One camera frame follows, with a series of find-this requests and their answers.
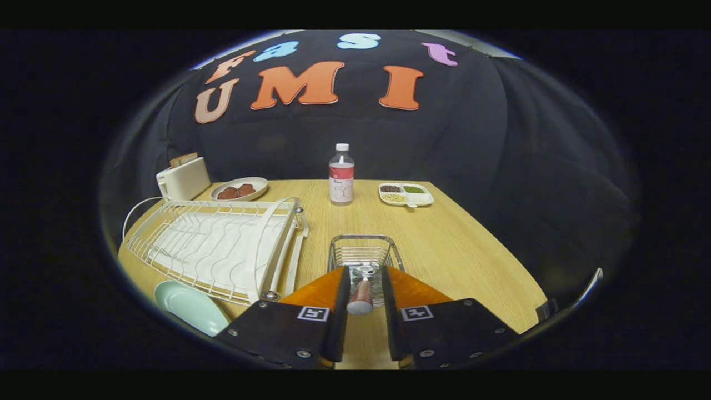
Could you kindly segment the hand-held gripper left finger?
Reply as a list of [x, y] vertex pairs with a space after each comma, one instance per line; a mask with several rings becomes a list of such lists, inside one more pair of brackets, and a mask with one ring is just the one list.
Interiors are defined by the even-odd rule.
[[280, 302], [255, 302], [215, 340], [264, 369], [333, 369], [343, 356], [350, 290], [349, 268], [336, 268]]

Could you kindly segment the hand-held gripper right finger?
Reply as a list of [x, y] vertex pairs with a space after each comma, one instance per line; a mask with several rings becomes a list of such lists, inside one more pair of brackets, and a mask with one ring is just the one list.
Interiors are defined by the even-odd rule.
[[398, 268], [382, 271], [389, 354], [399, 369], [469, 369], [521, 336], [476, 299], [451, 299]]

